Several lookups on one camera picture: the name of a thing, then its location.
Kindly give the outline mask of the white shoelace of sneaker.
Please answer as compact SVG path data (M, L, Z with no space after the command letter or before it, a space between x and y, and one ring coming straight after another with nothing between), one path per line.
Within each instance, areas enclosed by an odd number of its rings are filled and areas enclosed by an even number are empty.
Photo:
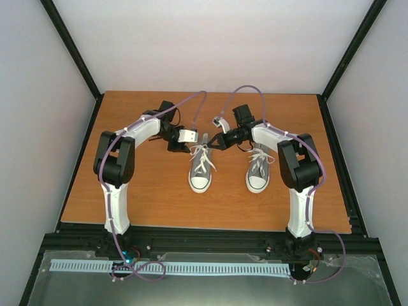
M191 147L191 169L189 176L191 178L201 177L205 179L210 179L211 170L216 168L211 161L212 149L208 148L207 145L195 145Z
M270 176L270 165L275 162L275 158L270 155L270 149L260 145L250 150L249 176L267 180Z

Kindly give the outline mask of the grey sneaker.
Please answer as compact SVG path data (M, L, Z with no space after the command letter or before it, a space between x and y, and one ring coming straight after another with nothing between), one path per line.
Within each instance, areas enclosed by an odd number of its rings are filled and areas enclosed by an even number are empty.
M269 154L270 149L267 146L259 143L255 143L249 152L250 164L245 182L250 192L259 194L268 187L270 165L275 162L275 158Z
M211 161L212 149L208 148L208 134L202 135L201 142L191 147L191 168L188 174L188 182L195 193L204 193L210 187L212 181L211 169L214 164Z

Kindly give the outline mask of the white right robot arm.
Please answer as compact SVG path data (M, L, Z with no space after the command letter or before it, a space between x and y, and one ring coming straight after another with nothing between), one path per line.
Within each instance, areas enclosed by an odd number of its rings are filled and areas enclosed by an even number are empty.
M326 170L311 135L295 135L265 120L256 120L247 105L236 107L233 114L237 123L235 129L231 129L221 116L212 120L222 131L208 142L208 147L226 150L250 141L276 152L280 177L289 189L290 215L287 229L295 238L309 236L314 231L314 195L326 179Z

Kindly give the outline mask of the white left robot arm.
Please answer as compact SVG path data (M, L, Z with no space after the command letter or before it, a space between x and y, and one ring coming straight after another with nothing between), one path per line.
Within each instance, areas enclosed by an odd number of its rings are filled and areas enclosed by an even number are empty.
M116 132L102 132L94 160L93 171L98 177L105 198L105 229L116 234L110 248L118 256L127 256L133 241L123 235L130 227L127 210L128 184L135 172L135 150L151 137L168 143L170 152L189 153L181 131L174 125L178 112L175 104L163 101L157 110L147 110L134 123Z

